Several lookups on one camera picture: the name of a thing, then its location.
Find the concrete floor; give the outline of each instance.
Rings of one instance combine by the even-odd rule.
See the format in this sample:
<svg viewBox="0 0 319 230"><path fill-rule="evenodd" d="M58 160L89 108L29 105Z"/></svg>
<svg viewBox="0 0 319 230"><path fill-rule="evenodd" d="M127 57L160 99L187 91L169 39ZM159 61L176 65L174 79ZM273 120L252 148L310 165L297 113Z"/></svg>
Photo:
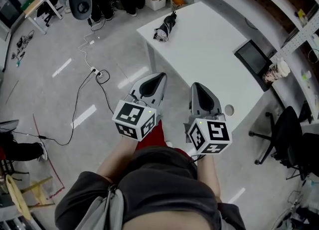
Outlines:
<svg viewBox="0 0 319 230"><path fill-rule="evenodd" d="M112 21L105 23L100 31L89 37L89 40L95 41L85 48L89 63L99 70L108 70L111 75L109 82L103 86L113 109L129 91L136 72L143 73L141 77L150 73L144 45L136 29L169 11L169 8L153 11L145 7L136 18L118 11ZM27 35L34 28L28 20L22 24L12 38L11 52L16 51L15 44L20 36ZM26 48L20 67L16 68L15 62L8 60L0 91L0 121L19 119L17 131L36 134L32 118L34 114L41 135L60 143L67 142L71 134L76 93L90 72L84 54L77 47L84 43L83 36L90 32L86 21L75 20L71 14L65 15L63 20L55 18L46 35L35 29L34 38ZM70 64L52 77L69 58L72 59ZM190 146L184 141L183 123L188 118L188 87L162 59L158 58L157 63L158 70L168 75L167 90L161 104L165 138L171 140L175 147L187 151ZM17 80L19 83L6 104ZM127 82L127 85L119 88L123 82ZM45 141L51 162L65 186L53 198L56 203L82 171L97 170L120 138L102 89L95 80L90 80L81 90L77 116L92 105L97 110L74 130L68 146L60 147L53 141ZM268 158L262 166L254 164L269 143L249 137L248 131L270 132L270 122L264 116L266 111L281 111L272 91L263 95L233 132L231 147L215 157L222 200L231 200L245 188L235 204L239 206L248 230L269 230L278 216L289 208L287 198L299 182L298 178L286 181L285 177L290 172L272 158ZM16 134L15 137L18 142L38 141L31 136ZM61 188L49 162L33 160L19 167L27 167L32 180L52 175L53 181L44 186L49 195ZM28 176L24 177L26 179L22 185L27 186L29 179ZM56 229L54 207L37 209L35 214L46 229Z"/></svg>

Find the white table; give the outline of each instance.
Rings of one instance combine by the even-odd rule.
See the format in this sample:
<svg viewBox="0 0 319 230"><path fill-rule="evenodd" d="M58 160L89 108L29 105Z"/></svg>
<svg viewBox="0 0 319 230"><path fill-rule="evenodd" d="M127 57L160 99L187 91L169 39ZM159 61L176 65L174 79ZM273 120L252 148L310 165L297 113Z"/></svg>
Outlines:
<svg viewBox="0 0 319 230"><path fill-rule="evenodd" d="M59 17L59 19L62 19L62 16L59 14L59 12L55 9L54 5L50 2L50 0L40 0L37 4L35 5L30 5L24 12L27 12L25 15L25 19L28 18L30 22L33 23L34 26L36 26L42 34L46 34L46 32L36 23L35 20L33 20L30 15L39 7L41 6L44 2L47 2L49 6L52 8L52 10L55 12L56 16Z"/></svg>
<svg viewBox="0 0 319 230"><path fill-rule="evenodd" d="M263 95L263 90L234 52L247 39L226 19L202 2L176 11L176 25L167 42L153 39L165 16L137 31L144 38L152 72L156 72L155 51L191 86L199 82L219 99L222 110L230 104L232 116L226 115L233 131Z"/></svg>

